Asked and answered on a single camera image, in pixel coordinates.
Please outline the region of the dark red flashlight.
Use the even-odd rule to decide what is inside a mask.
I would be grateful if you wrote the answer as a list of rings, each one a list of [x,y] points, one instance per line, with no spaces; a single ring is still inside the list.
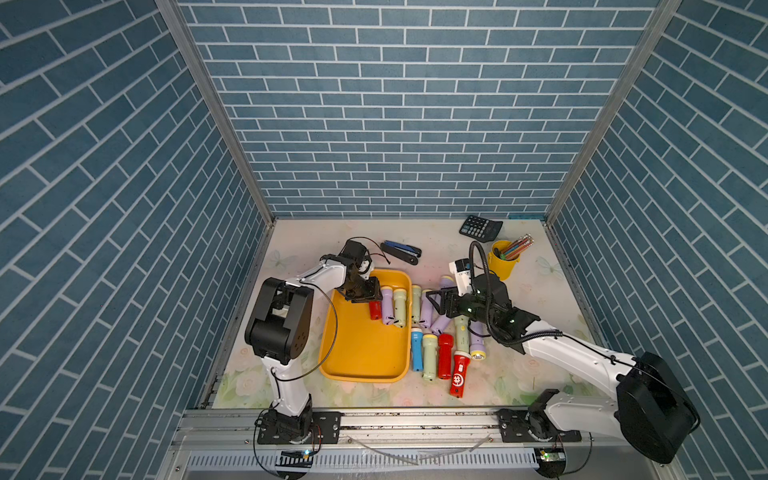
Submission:
[[[369,316],[371,320],[381,321],[383,318],[382,303],[380,301],[372,301],[368,303]]]

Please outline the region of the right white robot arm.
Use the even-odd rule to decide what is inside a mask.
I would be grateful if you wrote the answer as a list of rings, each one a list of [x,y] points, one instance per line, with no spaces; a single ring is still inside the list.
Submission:
[[[526,422],[541,441],[571,431],[625,440],[646,458],[670,463],[701,424],[698,410],[669,365],[599,347],[513,305],[493,274],[428,292],[422,301],[449,319],[465,317],[501,346],[558,366],[597,387],[605,399],[547,389],[529,406]]]

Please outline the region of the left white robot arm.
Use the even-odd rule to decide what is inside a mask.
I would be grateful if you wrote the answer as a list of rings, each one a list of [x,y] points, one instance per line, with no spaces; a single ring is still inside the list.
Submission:
[[[297,419],[311,410],[297,359],[309,340],[314,297],[331,301],[337,292],[351,303],[380,301],[381,286],[373,270],[369,249],[349,239],[339,253],[322,256],[308,271],[285,280],[270,277],[262,283],[244,340],[269,374],[271,406],[278,415]]]

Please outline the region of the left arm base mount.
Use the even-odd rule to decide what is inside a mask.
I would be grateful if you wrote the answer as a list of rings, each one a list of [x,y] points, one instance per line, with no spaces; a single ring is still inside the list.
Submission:
[[[259,445],[315,443],[337,444],[342,414],[338,411],[304,412],[290,417],[269,409],[263,412],[256,427]]]

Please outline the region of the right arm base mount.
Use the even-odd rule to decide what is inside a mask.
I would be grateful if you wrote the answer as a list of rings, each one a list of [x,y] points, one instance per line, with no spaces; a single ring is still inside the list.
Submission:
[[[559,390],[546,389],[528,407],[501,408],[495,412],[501,439],[504,443],[569,442],[582,440],[577,430],[560,430],[545,414],[547,402]]]

